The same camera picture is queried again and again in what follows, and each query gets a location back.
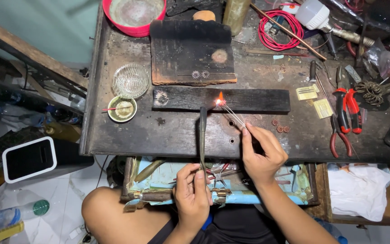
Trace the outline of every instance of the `metal tube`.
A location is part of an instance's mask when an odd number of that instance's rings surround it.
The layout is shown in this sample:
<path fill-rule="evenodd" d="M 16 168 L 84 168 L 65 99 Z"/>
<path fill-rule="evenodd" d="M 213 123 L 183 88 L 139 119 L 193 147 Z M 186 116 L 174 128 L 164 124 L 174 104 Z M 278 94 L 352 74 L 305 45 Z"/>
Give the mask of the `metal tube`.
<path fill-rule="evenodd" d="M 288 30 L 287 28 L 285 28 L 284 26 L 282 26 L 281 24 L 279 24 L 278 22 L 276 22 L 274 19 L 272 19 L 271 17 L 269 17 L 266 13 L 264 13 L 263 11 L 261 11 L 259 8 L 257 8 L 257 6 L 255 6 L 255 4 L 251 3 L 251 7 L 259 12 L 260 14 L 262 14 L 264 17 L 266 17 L 267 19 L 269 19 L 270 21 L 272 21 L 274 24 L 278 25 L 283 31 L 285 31 L 287 34 L 289 34 L 290 36 L 296 38 L 297 40 L 299 40 L 304 46 L 306 46 L 309 50 L 311 50 L 313 53 L 315 53 L 319 58 L 321 58 L 321 60 L 325 61 L 327 60 L 327 58 L 325 58 L 323 55 L 321 55 L 320 53 L 318 53 L 314 48 L 312 48 L 308 43 L 306 43 L 304 40 L 302 40 L 301 38 L 299 38 L 298 36 L 296 36 L 296 34 L 294 34 L 293 32 L 291 32 L 290 30 Z"/>

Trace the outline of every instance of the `hand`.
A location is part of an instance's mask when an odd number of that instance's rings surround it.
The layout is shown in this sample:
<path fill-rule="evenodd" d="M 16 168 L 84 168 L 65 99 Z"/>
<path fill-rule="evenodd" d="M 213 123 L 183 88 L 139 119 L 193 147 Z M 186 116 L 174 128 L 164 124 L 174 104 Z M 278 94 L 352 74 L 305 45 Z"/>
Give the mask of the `hand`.
<path fill-rule="evenodd" d="M 179 211 L 179 227 L 185 231 L 198 233 L 209 216 L 213 205 L 211 192 L 205 184 L 204 171 L 199 164 L 187 164 L 177 173 L 177 185 L 172 193 Z"/>
<path fill-rule="evenodd" d="M 282 149 L 278 139 L 272 132 L 246 123 L 243 128 L 243 163 L 245 170 L 255 186 L 275 184 L 275 174 L 287 161 L 288 155 Z M 264 155 L 254 153 L 251 134 L 260 142 Z"/>

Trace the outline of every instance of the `glass ashtray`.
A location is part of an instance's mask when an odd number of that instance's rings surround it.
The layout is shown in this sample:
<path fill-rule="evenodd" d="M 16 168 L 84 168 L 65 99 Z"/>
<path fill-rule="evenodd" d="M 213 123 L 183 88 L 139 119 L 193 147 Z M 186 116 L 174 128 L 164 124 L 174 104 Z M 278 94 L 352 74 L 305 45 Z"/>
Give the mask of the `glass ashtray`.
<path fill-rule="evenodd" d="M 149 73 L 144 66 L 130 63 L 115 71 L 112 89 L 117 96 L 135 99 L 148 90 L 149 80 Z"/>

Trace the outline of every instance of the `white cloth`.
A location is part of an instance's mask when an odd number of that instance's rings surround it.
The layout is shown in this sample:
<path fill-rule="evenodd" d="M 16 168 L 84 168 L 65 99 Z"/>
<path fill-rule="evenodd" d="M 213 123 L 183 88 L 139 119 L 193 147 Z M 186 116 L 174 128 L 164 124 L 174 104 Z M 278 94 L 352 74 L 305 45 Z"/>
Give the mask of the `white cloth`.
<path fill-rule="evenodd" d="M 369 165 L 350 164 L 349 170 L 328 171 L 332 213 L 381 221 L 390 174 Z"/>

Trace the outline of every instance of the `person's left hand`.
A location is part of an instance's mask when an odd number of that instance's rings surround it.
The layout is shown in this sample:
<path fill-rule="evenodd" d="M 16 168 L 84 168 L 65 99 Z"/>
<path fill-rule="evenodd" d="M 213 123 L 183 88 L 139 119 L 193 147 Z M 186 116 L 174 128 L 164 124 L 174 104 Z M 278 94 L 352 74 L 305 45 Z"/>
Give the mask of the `person's left hand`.
<path fill-rule="evenodd" d="M 187 164 L 177 173 L 177 185 L 172 193 L 179 211 L 181 229 L 197 233 L 209 216 L 213 205 L 211 192 L 205 184 L 204 171 L 199 164 Z"/>

